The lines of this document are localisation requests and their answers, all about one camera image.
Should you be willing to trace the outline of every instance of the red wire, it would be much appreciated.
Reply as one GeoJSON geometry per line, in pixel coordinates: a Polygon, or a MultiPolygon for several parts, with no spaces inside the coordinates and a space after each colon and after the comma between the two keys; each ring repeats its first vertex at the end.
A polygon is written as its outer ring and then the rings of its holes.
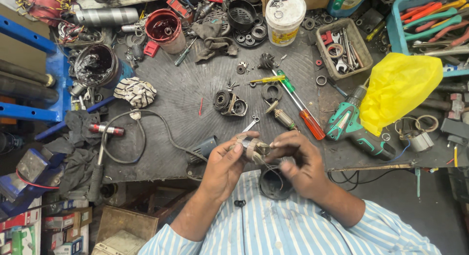
{"type": "Polygon", "coordinates": [[[202,100],[200,101],[199,117],[202,115],[202,103],[203,103],[203,97],[202,97],[202,100]]]}
{"type": "Polygon", "coordinates": [[[18,173],[18,169],[16,169],[16,175],[18,176],[18,178],[20,178],[20,180],[22,180],[24,183],[26,183],[30,186],[36,186],[36,187],[41,187],[41,188],[45,188],[45,189],[58,189],[58,187],[55,187],[55,186],[40,186],[40,185],[30,183],[27,180],[21,178],[20,174],[18,173]]]}

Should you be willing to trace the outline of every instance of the blue wire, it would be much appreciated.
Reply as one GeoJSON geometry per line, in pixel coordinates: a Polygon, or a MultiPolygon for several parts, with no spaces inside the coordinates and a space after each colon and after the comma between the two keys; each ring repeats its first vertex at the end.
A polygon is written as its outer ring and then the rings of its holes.
{"type": "Polygon", "coordinates": [[[404,148],[404,150],[401,152],[401,154],[400,154],[399,156],[395,157],[394,159],[392,159],[392,160],[390,160],[390,161],[388,161],[388,162],[392,162],[392,161],[398,159],[399,157],[401,157],[401,156],[404,154],[404,151],[406,151],[407,148],[410,147],[410,140],[409,140],[407,137],[406,137],[406,139],[407,139],[407,141],[409,142],[409,144],[407,145],[407,147],[404,148]]]}

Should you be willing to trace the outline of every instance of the hand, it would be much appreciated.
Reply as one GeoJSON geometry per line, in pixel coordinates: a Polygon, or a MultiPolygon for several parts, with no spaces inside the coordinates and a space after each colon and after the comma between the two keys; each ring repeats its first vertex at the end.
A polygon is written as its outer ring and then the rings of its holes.
{"type": "Polygon", "coordinates": [[[243,145],[237,144],[229,150],[236,144],[237,136],[242,134],[253,138],[259,137],[259,132],[253,131],[237,134],[231,140],[214,148],[208,158],[199,190],[220,203],[231,195],[246,165],[246,161],[241,158],[243,145]]]}
{"type": "Polygon", "coordinates": [[[302,197],[316,200],[325,195],[330,181],[325,177],[324,164],[317,147],[298,131],[285,132],[270,144],[272,151],[266,162],[284,156],[293,156],[296,164],[288,161],[281,163],[280,169],[288,178],[296,192],[302,197]]]}

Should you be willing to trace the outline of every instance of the green cordless drill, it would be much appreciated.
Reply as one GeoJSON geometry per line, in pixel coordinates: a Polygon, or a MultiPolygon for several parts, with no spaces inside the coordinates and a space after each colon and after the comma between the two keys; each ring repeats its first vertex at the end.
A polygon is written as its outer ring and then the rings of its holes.
{"type": "Polygon", "coordinates": [[[343,138],[351,138],[353,143],[360,149],[366,151],[373,157],[383,161],[394,159],[396,150],[384,140],[369,133],[360,124],[359,107],[366,95],[366,84],[357,86],[353,92],[339,104],[337,111],[331,116],[328,122],[328,129],[325,137],[329,140],[337,141],[343,138]]]}

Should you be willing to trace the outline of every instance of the plastic bottle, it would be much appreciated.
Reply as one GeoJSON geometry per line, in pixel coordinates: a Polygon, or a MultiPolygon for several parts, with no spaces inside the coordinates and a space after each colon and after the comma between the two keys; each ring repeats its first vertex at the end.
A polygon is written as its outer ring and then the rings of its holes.
{"type": "Polygon", "coordinates": [[[335,1],[336,0],[329,0],[329,4],[327,4],[327,12],[336,18],[346,18],[355,12],[364,0],[343,0],[342,6],[338,10],[333,9],[334,4],[337,5],[337,2],[335,1]]]}

